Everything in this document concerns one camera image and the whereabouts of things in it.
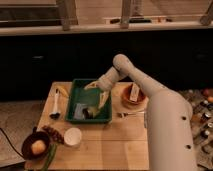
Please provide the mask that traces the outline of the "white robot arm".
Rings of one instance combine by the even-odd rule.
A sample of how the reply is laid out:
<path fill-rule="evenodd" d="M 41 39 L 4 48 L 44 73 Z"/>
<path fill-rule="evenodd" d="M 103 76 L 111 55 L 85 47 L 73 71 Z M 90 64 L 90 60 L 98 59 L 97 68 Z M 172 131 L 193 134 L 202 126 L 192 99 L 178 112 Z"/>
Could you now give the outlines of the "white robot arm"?
<path fill-rule="evenodd" d="M 151 171 L 197 171 L 190 119 L 190 103 L 178 92 L 136 68 L 129 58 L 117 54 L 113 66 L 85 89 L 109 92 L 129 77 L 149 98 L 146 108 L 149 167 Z"/>

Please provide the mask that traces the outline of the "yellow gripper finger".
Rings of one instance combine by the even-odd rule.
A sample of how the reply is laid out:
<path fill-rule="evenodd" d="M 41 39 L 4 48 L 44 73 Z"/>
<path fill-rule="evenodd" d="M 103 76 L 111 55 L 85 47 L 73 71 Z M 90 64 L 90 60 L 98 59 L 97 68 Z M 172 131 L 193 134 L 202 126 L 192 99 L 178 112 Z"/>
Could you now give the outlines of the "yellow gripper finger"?
<path fill-rule="evenodd" d="M 84 90 L 89 90 L 89 89 L 97 88 L 98 87 L 97 83 L 98 83 L 98 81 L 93 81 L 93 82 L 87 84 L 84 87 Z"/>
<path fill-rule="evenodd" d="M 101 109 L 105 105 L 108 98 L 109 98 L 109 92 L 105 91 L 100 94 L 100 100 L 99 100 L 99 106 L 98 106 L 99 109 Z"/>

